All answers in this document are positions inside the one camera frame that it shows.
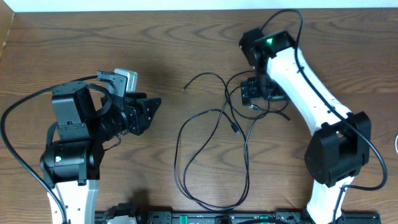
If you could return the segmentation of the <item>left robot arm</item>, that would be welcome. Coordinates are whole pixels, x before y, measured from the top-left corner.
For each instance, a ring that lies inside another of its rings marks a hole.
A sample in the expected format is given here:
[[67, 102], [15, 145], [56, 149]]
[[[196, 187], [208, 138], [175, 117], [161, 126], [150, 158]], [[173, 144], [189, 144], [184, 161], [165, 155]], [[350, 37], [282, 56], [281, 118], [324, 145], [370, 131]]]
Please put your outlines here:
[[73, 81], [52, 90], [57, 122], [49, 127], [40, 158], [50, 187], [54, 223], [94, 223], [104, 142], [141, 135], [161, 104], [145, 93], [116, 96], [105, 87]]

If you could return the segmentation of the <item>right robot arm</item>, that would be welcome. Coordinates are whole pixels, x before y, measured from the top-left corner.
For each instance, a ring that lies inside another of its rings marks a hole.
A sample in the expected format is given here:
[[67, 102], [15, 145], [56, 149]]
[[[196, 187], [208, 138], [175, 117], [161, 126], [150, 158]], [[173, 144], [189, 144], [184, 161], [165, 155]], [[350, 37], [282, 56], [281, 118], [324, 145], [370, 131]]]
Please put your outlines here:
[[314, 223], [337, 220], [345, 196], [341, 187], [369, 161], [369, 117], [352, 113], [327, 90], [287, 31], [265, 36], [255, 28], [243, 34], [239, 47], [256, 71], [256, 77], [241, 82], [242, 103], [263, 98], [296, 106], [312, 135], [304, 156], [314, 178], [306, 211]]

